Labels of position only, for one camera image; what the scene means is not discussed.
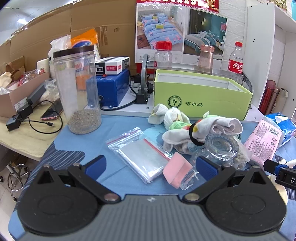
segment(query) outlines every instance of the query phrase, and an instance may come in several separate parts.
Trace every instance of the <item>black elastic band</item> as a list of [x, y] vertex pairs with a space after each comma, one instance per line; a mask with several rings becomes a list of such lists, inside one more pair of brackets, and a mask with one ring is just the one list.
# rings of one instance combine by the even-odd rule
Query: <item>black elastic band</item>
[[197, 122], [193, 123], [190, 127], [189, 127], [189, 137], [190, 137], [190, 140], [192, 141], [192, 143], [196, 146], [202, 146], [204, 145], [204, 143], [202, 142], [199, 142], [198, 140], [194, 139], [193, 136], [192, 136], [192, 132], [193, 132], [193, 128], [195, 126]]

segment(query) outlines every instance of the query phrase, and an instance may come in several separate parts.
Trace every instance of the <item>wooden table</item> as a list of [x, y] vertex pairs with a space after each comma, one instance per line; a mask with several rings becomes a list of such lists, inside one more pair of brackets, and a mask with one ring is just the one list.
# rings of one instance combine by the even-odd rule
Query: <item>wooden table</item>
[[[43, 113], [49, 108], [50, 105], [37, 106], [34, 112], [29, 115], [30, 120], [39, 121]], [[66, 125], [66, 118], [64, 112], [61, 117], [63, 118], [64, 126]], [[6, 122], [8, 118], [0, 117], [0, 144], [11, 149], [21, 155], [40, 161], [43, 154], [53, 142], [58, 133], [55, 134], [41, 134], [34, 131], [28, 122], [21, 123], [18, 129], [8, 131]], [[61, 126], [61, 120], [49, 121], [55, 124], [54, 127], [31, 122], [32, 126], [43, 132], [53, 132], [58, 130]]]

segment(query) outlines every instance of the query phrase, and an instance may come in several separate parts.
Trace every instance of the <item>bedroom picture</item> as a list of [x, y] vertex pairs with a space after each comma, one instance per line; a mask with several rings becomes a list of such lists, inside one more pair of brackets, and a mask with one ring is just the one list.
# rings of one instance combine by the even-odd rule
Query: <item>bedroom picture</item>
[[221, 63], [215, 60], [222, 61], [226, 26], [226, 18], [208, 12], [190, 9], [189, 24], [184, 37], [183, 53], [199, 56], [201, 45], [213, 46], [215, 47], [213, 53], [214, 65], [217, 68], [217, 65], [221, 65]]
[[171, 41], [172, 51], [183, 51], [184, 7], [173, 4], [138, 4], [137, 7], [136, 49], [154, 50], [157, 41]]

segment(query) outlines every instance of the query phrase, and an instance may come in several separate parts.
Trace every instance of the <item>mobile phone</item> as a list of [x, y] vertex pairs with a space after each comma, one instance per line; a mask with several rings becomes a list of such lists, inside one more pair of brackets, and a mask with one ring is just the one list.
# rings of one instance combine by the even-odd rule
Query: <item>mobile phone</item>
[[56, 111], [60, 114], [63, 111], [63, 106], [61, 103], [61, 100], [58, 99], [54, 102], [54, 106], [51, 105], [47, 111], [40, 117], [42, 121], [48, 121], [48, 120], [56, 120], [59, 115], [56, 113]]

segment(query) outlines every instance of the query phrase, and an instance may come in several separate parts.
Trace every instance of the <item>yellow pillow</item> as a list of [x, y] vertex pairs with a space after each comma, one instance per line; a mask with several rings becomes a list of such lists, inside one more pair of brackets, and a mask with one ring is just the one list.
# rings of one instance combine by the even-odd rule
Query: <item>yellow pillow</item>
[[156, 24], [155, 28], [163, 28], [163, 24]]

